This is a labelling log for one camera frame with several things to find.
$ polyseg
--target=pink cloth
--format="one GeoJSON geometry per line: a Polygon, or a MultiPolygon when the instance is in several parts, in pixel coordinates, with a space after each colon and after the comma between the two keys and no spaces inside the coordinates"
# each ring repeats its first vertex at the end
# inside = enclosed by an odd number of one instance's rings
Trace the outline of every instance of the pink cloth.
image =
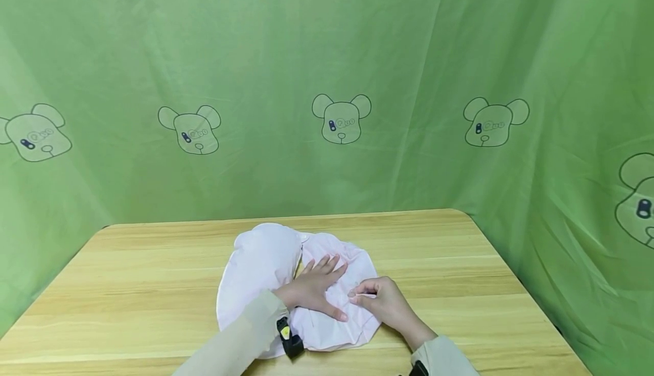
{"type": "MultiPolygon", "coordinates": [[[[279,224],[261,224],[238,235],[220,281],[216,315],[220,329],[237,319],[245,306],[263,290],[275,290],[292,281],[300,256],[306,265],[323,256],[340,254],[337,268],[347,261],[349,267],[336,284],[327,289],[328,302],[345,312],[349,320],[340,323],[305,308],[290,315],[290,326],[309,350],[330,351],[361,346],[369,342],[379,321],[366,309],[349,303],[347,293],[359,282],[377,277],[366,251],[352,243],[339,241],[327,233],[300,233],[279,224]]],[[[281,356],[284,349],[277,337],[259,358],[281,356]]]]}

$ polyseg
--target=green backdrop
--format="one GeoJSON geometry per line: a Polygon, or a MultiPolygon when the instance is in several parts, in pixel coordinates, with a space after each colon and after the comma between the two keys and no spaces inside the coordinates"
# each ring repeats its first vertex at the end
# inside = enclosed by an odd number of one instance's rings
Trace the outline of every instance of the green backdrop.
{"type": "Polygon", "coordinates": [[[452,207],[649,374],[653,6],[0,0],[0,334],[104,225],[452,207]]]}

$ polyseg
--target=sleeve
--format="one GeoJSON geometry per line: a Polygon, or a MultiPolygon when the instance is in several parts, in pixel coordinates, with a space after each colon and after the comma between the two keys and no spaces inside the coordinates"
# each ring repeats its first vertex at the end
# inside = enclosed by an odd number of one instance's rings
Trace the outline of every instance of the sleeve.
{"type": "Polygon", "coordinates": [[[186,360],[173,376],[238,376],[278,335],[276,321],[287,307],[271,291],[263,291],[224,331],[186,360]]]}
{"type": "Polygon", "coordinates": [[[479,376],[468,358],[447,336],[439,336],[422,344],[412,355],[427,368],[429,376],[479,376]]]}

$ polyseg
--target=forearm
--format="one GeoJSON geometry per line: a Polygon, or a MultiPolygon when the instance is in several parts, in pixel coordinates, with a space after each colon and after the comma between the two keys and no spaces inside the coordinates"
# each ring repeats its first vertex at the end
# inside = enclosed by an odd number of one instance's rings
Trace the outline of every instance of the forearm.
{"type": "Polygon", "coordinates": [[[412,355],[412,364],[418,360],[429,376],[479,376],[466,355],[447,336],[438,336],[418,347],[412,355]]]}
{"type": "Polygon", "coordinates": [[[438,337],[417,315],[406,317],[405,323],[397,329],[404,340],[410,347],[410,351],[415,352],[425,342],[431,341],[438,337]]]}
{"type": "Polygon", "coordinates": [[[276,321],[281,316],[288,316],[284,303],[270,291],[264,291],[236,321],[211,338],[173,375],[241,375],[270,347],[277,335],[276,321]]]}

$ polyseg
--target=wood grain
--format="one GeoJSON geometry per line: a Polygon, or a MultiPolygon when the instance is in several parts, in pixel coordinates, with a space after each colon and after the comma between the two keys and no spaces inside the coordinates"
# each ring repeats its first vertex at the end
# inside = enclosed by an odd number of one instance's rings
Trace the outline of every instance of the wood grain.
{"type": "MultiPolygon", "coordinates": [[[[113,225],[0,341],[0,375],[170,375],[218,331],[216,290],[239,233],[263,221],[367,250],[418,315],[483,376],[590,375],[474,222],[454,210],[113,225]]],[[[257,361],[247,375],[407,375],[383,327],[358,349],[257,361]]]]}

